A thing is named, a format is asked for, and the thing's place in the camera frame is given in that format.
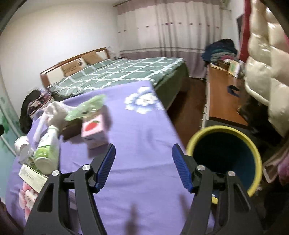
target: white flower pattern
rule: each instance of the white flower pattern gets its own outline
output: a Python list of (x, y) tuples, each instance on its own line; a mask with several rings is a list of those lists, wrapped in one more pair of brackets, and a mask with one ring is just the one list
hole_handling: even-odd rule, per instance
[(153, 109), (163, 110), (161, 101), (150, 87), (140, 87), (137, 93), (125, 98), (125, 109), (135, 110), (137, 113), (146, 114)]

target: wooden floor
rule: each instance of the wooden floor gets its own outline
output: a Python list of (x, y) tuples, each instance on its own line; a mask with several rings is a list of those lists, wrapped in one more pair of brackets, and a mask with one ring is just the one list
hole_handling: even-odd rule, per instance
[(188, 91), (179, 92), (168, 115), (184, 145), (200, 129), (205, 105), (205, 82), (188, 78)]

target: green bottle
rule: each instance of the green bottle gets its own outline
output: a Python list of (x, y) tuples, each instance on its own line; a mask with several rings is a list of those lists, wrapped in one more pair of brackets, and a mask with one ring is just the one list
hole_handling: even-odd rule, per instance
[(41, 138), (34, 154), (35, 166), (43, 174), (51, 174), (58, 168), (59, 162), (59, 129), (55, 126), (48, 127), (47, 133)]

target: green plastic bag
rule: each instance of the green plastic bag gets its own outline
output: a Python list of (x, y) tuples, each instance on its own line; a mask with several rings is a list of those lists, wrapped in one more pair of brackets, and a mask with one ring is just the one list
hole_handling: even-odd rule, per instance
[(75, 109), (71, 110), (65, 117), (66, 121), (72, 121), (78, 118), (84, 118), (91, 113), (95, 113), (103, 106), (105, 95), (94, 96), (86, 102), (81, 103)]

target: bed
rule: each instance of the bed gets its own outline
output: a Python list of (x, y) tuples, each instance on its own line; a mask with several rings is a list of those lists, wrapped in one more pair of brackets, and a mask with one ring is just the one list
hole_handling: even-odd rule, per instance
[[(87, 54), (96, 53), (101, 62), (88, 64)], [(65, 76), (63, 66), (77, 61), (81, 70)], [(168, 109), (180, 91), (182, 80), (188, 76), (182, 58), (146, 58), (140, 60), (111, 60), (106, 48), (89, 51), (62, 61), (40, 74), (42, 84), (56, 101), (62, 101), (93, 90), (148, 80), (165, 109)]]
[[(115, 161), (106, 185), (100, 193), (94, 194), (107, 233), (180, 234), (193, 195), (183, 187), (172, 158), (175, 143), (184, 148), (164, 107), (155, 96), (151, 82), (137, 81), (112, 86), (63, 102), (77, 106), (99, 94), (106, 96), (105, 105), (111, 117), (108, 139), (116, 147)], [(35, 115), (27, 135), (33, 148), (37, 146), (33, 135), (41, 112)], [(106, 150), (106, 146), (88, 149), (78, 135), (65, 142), (60, 137), (60, 149), (59, 169), (67, 173), (89, 164)], [(6, 207), (16, 222), (25, 227), (31, 210), (26, 198), (34, 192), (28, 191), (18, 176), (20, 167), (16, 158), (6, 190)], [(69, 198), (73, 230), (80, 233), (73, 191), (69, 193)], [(211, 215), (208, 231), (213, 226), (214, 218)]]

